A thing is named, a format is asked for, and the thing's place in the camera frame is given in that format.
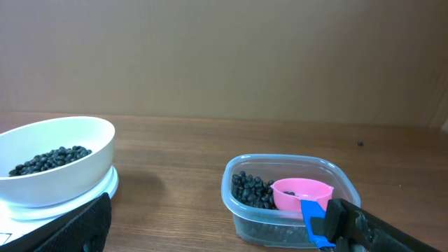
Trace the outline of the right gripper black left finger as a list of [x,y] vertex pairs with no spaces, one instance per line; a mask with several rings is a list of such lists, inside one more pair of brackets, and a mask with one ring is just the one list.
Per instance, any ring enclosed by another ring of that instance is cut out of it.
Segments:
[[102,252],[111,226],[111,199],[103,193],[36,230],[1,246],[1,252]]

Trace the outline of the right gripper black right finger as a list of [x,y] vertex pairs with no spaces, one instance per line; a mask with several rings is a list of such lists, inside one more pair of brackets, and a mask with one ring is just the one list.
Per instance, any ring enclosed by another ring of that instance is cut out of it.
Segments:
[[345,199],[328,202],[323,231],[338,251],[362,246],[369,252],[438,252]]

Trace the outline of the pink scoop with blue handle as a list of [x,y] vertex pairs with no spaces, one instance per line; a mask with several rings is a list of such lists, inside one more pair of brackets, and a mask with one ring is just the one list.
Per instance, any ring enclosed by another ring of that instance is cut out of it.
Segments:
[[[332,186],[309,178],[284,178],[274,182],[272,189],[278,210],[302,215],[311,243],[321,250],[336,249],[336,245],[330,243],[323,234],[328,201],[333,197]],[[285,191],[294,192],[295,195],[284,194]]]

